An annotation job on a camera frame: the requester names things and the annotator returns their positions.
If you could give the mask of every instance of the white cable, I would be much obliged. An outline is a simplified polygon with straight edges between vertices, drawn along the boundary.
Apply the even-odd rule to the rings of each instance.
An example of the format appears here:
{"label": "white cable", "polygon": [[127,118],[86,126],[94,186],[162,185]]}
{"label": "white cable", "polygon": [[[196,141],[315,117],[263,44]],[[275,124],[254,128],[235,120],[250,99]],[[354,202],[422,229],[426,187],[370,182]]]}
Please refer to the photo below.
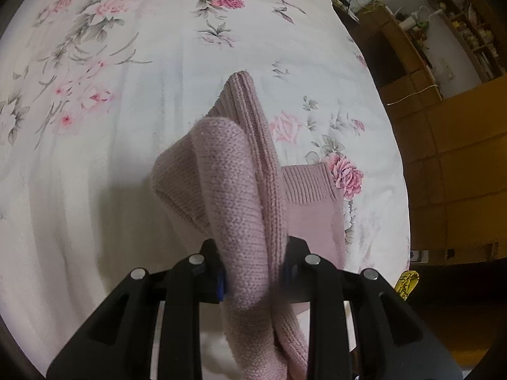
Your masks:
{"label": "white cable", "polygon": [[432,87],[438,87],[438,85],[436,84],[432,84],[432,85],[429,85],[428,87],[424,88],[423,90],[421,91],[418,91],[418,92],[413,92],[412,94],[409,94],[408,96],[406,97],[403,97],[401,100],[398,100],[398,101],[395,101],[394,103],[388,103],[386,104],[386,106],[392,106],[392,105],[395,105],[395,104],[398,104],[398,103],[401,103],[403,100],[406,100],[407,98],[411,97],[411,96],[415,96],[416,94],[419,94],[423,91],[426,91],[428,88],[432,88]]}

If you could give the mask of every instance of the folded garment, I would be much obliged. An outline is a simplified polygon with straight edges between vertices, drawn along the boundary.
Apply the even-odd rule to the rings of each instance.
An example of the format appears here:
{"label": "folded garment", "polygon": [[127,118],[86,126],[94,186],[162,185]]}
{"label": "folded garment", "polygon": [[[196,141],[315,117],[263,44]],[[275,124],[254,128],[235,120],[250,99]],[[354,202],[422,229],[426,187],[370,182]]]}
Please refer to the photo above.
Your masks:
{"label": "folded garment", "polygon": [[152,185],[171,220],[190,231],[180,234],[184,243],[216,241],[228,279],[226,337],[244,378],[303,380],[308,345],[273,289],[288,235],[337,266],[343,260],[343,193],[326,164],[280,167],[243,71],[229,78],[207,117],[158,157]]}

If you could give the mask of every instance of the wooden bookshelf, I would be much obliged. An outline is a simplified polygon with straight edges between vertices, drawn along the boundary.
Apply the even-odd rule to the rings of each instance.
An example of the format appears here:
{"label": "wooden bookshelf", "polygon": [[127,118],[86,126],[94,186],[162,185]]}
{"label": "wooden bookshelf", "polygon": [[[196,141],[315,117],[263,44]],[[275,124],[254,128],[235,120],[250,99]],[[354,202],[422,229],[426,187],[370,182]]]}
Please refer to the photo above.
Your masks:
{"label": "wooden bookshelf", "polygon": [[[489,26],[488,24],[481,23],[480,25],[477,26],[474,25],[467,17],[467,14],[463,12],[461,8],[458,7],[453,0],[428,0],[428,2],[430,3],[430,5],[433,7],[434,10],[441,9],[440,3],[445,4],[446,9],[444,10],[444,13],[440,15],[440,17],[447,25],[447,27],[449,27],[449,29],[452,31],[453,35],[456,37],[460,45],[463,47],[463,50],[470,59],[473,67],[475,68],[479,78],[483,83],[501,77],[505,74],[505,71],[503,70],[502,65],[499,62],[499,58],[495,57],[493,55],[493,52],[491,52],[491,49],[488,47],[490,43],[489,44],[486,43],[481,33],[479,32],[480,28],[487,27]],[[465,23],[468,30],[470,30],[470,32],[478,40],[480,44],[479,47],[471,47],[466,41],[465,37],[463,37],[461,32],[458,31],[456,27],[453,26],[453,22]],[[483,66],[483,64],[477,57],[478,55],[480,56],[482,54],[484,54],[484,57],[486,58],[485,60],[487,60],[487,62],[490,64],[489,70],[492,72],[493,76],[490,76],[488,74],[486,68]]]}

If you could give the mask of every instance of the bed sheet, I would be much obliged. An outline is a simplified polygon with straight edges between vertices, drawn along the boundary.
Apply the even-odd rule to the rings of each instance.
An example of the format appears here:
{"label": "bed sheet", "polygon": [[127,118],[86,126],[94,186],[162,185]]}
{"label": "bed sheet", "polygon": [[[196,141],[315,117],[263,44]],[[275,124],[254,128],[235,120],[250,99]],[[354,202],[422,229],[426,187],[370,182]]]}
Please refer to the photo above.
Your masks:
{"label": "bed sheet", "polygon": [[187,255],[149,173],[239,70],[283,166],[335,163],[346,270],[407,268],[400,154],[330,0],[25,0],[0,41],[0,313],[42,372],[131,269]]}

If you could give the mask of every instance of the round metal bolt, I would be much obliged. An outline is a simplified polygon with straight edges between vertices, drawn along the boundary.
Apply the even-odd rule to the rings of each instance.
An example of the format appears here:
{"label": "round metal bolt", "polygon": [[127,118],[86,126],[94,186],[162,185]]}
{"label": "round metal bolt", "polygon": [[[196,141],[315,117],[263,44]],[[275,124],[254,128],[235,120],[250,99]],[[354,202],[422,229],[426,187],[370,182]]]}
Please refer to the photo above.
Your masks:
{"label": "round metal bolt", "polygon": [[189,257],[189,263],[193,265],[199,265],[204,263],[204,256],[202,254],[192,254]]}
{"label": "round metal bolt", "polygon": [[373,280],[373,281],[375,281],[375,280],[377,280],[379,278],[379,273],[375,269],[364,269],[363,270],[363,275],[368,280]]}
{"label": "round metal bolt", "polygon": [[320,257],[316,254],[308,254],[305,257],[305,263],[310,265],[317,265],[320,263]]}
{"label": "round metal bolt", "polygon": [[130,272],[130,276],[134,280],[142,280],[146,276],[146,270],[145,269],[134,269]]}

